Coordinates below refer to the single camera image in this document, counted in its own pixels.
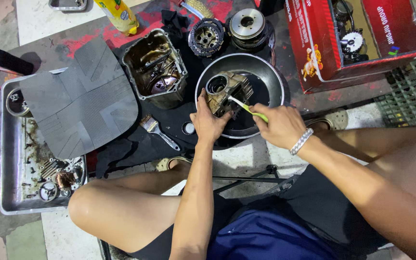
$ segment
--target black shorts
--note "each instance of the black shorts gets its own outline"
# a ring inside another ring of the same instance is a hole
[[[245,210],[274,210],[314,232],[341,259],[370,254],[388,243],[355,209],[354,205],[314,166],[309,165],[292,187],[243,205],[238,199],[214,195],[211,239]],[[171,225],[143,249],[130,256],[139,260],[168,260],[173,233]]]

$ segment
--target rubber mat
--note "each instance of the rubber mat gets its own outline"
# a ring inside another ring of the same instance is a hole
[[[20,88],[56,158],[101,147],[128,130],[138,115],[130,82],[99,38],[78,49],[61,74],[37,74],[20,81]]]

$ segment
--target black liquid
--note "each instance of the black liquid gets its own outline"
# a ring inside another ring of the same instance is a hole
[[[250,81],[251,87],[253,88],[253,94],[251,95],[248,102],[249,105],[254,105],[256,103],[261,103],[263,105],[269,106],[269,91],[266,87],[266,84],[256,75],[248,72],[237,72],[236,74],[243,75],[248,78]],[[253,116],[246,111],[241,109],[236,116],[235,120],[229,120],[226,129],[229,130],[245,130],[256,125],[253,121]]]

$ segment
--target silver bracelet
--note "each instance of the silver bracelet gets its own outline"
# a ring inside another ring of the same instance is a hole
[[[298,153],[299,149],[301,149],[301,147],[303,147],[304,143],[307,141],[307,139],[309,139],[312,136],[313,133],[314,133],[314,130],[312,130],[312,128],[306,129],[304,134],[296,142],[296,144],[293,146],[293,148],[289,150],[290,153],[292,154],[292,156],[294,156]]]

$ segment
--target yellow bottle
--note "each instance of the yellow bottle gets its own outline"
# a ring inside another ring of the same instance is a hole
[[[122,0],[94,0],[120,32],[136,34],[139,22]]]

